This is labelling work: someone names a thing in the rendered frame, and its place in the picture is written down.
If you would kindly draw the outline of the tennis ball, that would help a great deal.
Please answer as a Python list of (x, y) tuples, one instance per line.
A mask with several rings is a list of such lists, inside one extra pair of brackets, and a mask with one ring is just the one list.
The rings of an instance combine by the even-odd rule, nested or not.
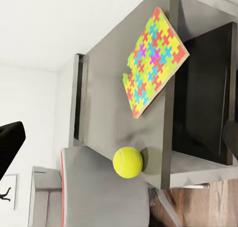
[(124, 147), (119, 149), (113, 158), (115, 171), (122, 177), (136, 177), (142, 170), (143, 159), (135, 148)]

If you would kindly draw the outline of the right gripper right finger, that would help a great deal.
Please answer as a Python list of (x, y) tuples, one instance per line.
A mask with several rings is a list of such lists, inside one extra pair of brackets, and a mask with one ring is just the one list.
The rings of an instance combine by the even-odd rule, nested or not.
[(238, 123), (227, 121), (222, 138), (238, 161)]

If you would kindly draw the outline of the jigsaw puzzle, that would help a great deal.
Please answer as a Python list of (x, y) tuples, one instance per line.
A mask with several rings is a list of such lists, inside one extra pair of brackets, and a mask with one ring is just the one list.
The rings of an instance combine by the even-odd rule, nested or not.
[(156, 8), (128, 58), (132, 74), (123, 74), (135, 118), (141, 116), (188, 57), (189, 52), (164, 12)]

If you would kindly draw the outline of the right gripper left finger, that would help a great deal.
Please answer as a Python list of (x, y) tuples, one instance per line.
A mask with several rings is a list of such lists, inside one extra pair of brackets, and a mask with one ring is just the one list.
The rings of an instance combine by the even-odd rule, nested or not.
[(0, 126), (0, 180), (26, 139), (22, 121)]

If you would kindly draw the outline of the toy box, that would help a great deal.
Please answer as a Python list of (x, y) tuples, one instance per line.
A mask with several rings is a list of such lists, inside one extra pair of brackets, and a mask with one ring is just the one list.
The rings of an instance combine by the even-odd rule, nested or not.
[(28, 227), (62, 227), (62, 201), (58, 170), (33, 166)]

